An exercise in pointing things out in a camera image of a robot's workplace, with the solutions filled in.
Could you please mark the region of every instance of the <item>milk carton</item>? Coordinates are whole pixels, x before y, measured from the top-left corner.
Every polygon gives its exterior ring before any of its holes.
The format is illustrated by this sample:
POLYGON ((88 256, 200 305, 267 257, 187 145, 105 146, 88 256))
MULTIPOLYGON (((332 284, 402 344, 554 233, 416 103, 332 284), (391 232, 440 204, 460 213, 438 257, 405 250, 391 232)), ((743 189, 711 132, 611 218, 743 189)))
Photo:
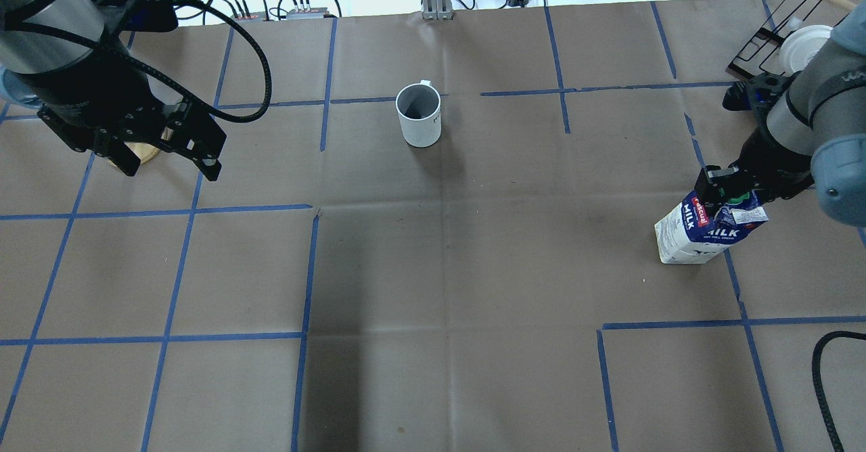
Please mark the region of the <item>milk carton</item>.
POLYGON ((658 255, 665 264, 703 264, 768 220, 754 192, 726 203, 710 218, 692 191, 656 223, 658 255))

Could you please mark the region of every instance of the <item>robotic arm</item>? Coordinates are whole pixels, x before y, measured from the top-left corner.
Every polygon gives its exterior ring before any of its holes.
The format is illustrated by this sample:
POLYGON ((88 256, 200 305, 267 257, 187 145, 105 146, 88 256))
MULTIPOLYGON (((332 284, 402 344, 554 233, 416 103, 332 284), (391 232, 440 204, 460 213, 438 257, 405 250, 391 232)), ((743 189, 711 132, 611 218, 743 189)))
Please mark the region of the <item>robotic arm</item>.
POLYGON ((734 85, 724 106, 751 109, 758 128, 728 168, 699 175, 695 190, 711 215, 750 190, 763 203, 814 183, 829 217, 866 227, 866 2, 803 72, 734 85))
POLYGON ((127 143, 148 143, 190 159, 208 180, 216 180, 226 134, 210 115, 251 122, 270 101, 268 61, 256 41, 222 12, 192 0, 0 0, 0 64, 41 98, 40 119, 69 148, 93 150, 130 177, 140 161, 127 143), (259 112, 220 112, 129 56, 118 34, 174 30, 177 5, 211 12, 253 45, 265 73, 259 112), (145 73, 183 99, 165 106, 152 94, 145 73))

